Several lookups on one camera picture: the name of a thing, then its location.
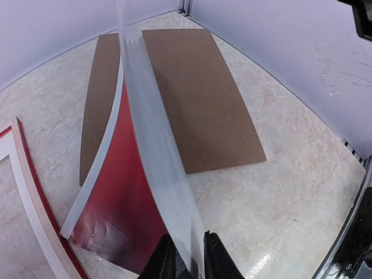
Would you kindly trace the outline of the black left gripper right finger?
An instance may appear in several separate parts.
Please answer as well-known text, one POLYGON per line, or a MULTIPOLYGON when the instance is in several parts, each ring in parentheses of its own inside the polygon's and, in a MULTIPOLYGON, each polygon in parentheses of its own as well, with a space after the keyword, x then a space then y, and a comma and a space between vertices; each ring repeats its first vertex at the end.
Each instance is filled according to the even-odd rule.
POLYGON ((215 232, 204 234, 205 278, 244 279, 221 239, 215 232))

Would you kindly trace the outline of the white photo mat border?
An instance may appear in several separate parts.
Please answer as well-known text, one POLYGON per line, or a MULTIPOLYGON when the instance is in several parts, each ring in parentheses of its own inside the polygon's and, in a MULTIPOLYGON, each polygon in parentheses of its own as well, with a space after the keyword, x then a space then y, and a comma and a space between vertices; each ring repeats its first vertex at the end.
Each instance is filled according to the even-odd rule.
POLYGON ((15 182, 17 184, 23 207, 32 226, 34 235, 36 236, 39 246, 46 257, 49 266, 51 267, 56 278, 70 278, 60 259, 58 258, 57 253, 52 247, 52 244, 41 224, 41 220, 38 217, 36 208, 33 205, 30 193, 27 189, 26 179, 22 173, 22 168, 17 155, 16 144, 12 133, 7 133, 1 138, 1 160, 7 156, 10 159, 13 175, 15 177, 15 182))

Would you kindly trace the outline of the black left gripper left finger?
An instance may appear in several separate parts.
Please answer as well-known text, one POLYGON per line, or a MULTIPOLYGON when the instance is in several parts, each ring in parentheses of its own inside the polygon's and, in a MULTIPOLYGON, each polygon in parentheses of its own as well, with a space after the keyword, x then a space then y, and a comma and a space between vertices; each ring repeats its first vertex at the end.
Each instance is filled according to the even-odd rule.
POLYGON ((176 247, 169 234, 161 237, 139 279, 171 279, 176 277, 176 247))

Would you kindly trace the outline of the clear acrylic sheet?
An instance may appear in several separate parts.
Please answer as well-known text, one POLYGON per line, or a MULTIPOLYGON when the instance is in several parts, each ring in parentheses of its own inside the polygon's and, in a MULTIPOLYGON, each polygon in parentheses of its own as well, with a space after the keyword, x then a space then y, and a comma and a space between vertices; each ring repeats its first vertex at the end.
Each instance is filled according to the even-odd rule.
POLYGON ((51 274, 6 157, 1 160, 1 278, 43 278, 51 274))

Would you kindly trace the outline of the red wooden picture frame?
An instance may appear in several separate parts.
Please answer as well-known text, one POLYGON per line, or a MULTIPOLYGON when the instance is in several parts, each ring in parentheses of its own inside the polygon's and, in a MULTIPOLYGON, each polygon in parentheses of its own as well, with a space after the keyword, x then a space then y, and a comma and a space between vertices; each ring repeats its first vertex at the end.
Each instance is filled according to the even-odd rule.
POLYGON ((30 193, 33 205, 36 208, 38 217, 50 240, 52 247, 57 253, 63 267, 70 278, 88 278, 88 274, 76 257, 68 241, 59 234, 59 224, 44 194, 37 172, 35 170, 22 122, 18 117, 13 117, 2 129, 1 138, 7 133, 13 134, 16 144, 16 151, 20 160, 22 173, 26 179, 27 189, 30 193))

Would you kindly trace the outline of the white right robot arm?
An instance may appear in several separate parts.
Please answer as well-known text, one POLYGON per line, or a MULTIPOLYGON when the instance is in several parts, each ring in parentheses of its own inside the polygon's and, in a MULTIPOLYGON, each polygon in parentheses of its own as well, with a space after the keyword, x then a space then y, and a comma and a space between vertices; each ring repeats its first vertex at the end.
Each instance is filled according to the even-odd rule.
POLYGON ((325 259, 324 275, 371 278, 371 157, 347 219, 325 259))

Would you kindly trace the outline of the red and black photo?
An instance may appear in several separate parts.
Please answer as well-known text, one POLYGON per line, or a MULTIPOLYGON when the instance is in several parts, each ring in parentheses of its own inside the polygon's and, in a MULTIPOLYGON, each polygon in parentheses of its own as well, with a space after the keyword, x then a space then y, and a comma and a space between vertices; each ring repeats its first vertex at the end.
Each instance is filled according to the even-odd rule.
POLYGON ((72 243, 140 273, 169 234, 193 278, 204 278, 203 224, 139 27, 117 1, 120 64, 105 133, 60 230, 72 243))

